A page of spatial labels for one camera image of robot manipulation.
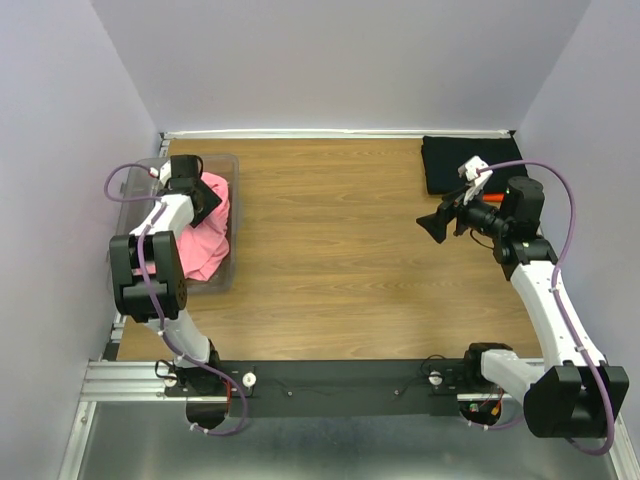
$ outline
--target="gray wall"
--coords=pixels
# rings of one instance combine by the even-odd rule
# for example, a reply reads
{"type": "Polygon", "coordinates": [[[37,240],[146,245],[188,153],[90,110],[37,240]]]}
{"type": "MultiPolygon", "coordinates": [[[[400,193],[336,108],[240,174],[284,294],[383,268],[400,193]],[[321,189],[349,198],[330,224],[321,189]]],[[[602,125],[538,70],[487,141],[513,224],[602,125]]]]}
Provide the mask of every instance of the gray wall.
{"type": "MultiPolygon", "coordinates": [[[[631,378],[624,410],[640,446],[640,4],[594,0],[527,113],[518,142],[569,177],[577,231],[564,276],[576,310],[614,364],[631,378]]],[[[560,248],[567,227],[562,187],[545,184],[543,227],[560,248]]]]}
{"type": "Polygon", "coordinates": [[[157,136],[86,0],[4,2],[0,65],[0,477],[49,479],[115,312],[102,181],[157,136]]]}
{"type": "Polygon", "coordinates": [[[516,128],[588,0],[93,0],[163,131],[516,128]]]}

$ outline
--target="wall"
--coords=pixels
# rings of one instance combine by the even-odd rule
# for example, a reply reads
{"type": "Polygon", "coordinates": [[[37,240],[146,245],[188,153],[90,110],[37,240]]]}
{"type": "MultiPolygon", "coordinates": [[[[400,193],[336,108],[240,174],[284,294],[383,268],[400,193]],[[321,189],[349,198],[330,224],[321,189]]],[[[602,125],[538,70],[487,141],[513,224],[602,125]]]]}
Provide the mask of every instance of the wall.
{"type": "Polygon", "coordinates": [[[115,312],[102,182],[157,129],[86,0],[5,2],[0,64],[0,477],[50,479],[115,312]]]}
{"type": "Polygon", "coordinates": [[[93,0],[163,131],[516,128],[588,0],[93,0]]]}
{"type": "MultiPolygon", "coordinates": [[[[568,176],[578,208],[565,268],[576,310],[602,352],[631,378],[625,420],[640,446],[637,298],[640,179],[640,5],[594,0],[517,136],[527,157],[568,176]]],[[[545,184],[545,233],[559,249],[567,226],[562,187],[545,184]]]]}

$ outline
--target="gray floor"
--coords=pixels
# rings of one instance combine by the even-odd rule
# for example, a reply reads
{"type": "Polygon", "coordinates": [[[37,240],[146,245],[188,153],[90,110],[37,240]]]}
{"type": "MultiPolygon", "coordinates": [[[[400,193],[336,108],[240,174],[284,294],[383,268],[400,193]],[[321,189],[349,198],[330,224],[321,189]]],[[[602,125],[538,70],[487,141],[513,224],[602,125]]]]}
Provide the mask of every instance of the gray floor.
{"type": "Polygon", "coordinates": [[[98,406],[80,478],[204,480],[613,480],[609,457],[525,425],[502,432],[454,418],[385,416],[254,419],[235,437],[191,433],[184,405],[98,406]]]}

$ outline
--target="wooden table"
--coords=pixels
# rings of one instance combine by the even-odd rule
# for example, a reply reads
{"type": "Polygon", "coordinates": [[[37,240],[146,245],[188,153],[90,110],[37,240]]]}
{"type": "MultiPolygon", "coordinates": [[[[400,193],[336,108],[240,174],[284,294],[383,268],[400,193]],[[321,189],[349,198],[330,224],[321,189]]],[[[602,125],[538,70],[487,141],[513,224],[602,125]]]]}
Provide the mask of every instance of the wooden table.
{"type": "MultiPolygon", "coordinates": [[[[461,356],[475,341],[540,347],[491,252],[436,244],[415,223],[425,191],[419,139],[174,140],[170,154],[233,153],[243,219],[224,294],[189,298],[223,359],[461,356]]],[[[126,324],[119,360],[169,357],[126,324]]]]}

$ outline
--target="orange object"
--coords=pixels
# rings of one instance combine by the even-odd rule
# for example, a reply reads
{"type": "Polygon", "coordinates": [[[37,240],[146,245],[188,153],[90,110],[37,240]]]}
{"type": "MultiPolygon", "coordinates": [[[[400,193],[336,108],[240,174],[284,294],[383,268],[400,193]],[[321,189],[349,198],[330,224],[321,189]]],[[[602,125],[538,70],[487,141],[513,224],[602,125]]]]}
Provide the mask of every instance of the orange object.
{"type": "Polygon", "coordinates": [[[504,193],[486,193],[482,199],[485,202],[501,202],[504,199],[504,193]]]}

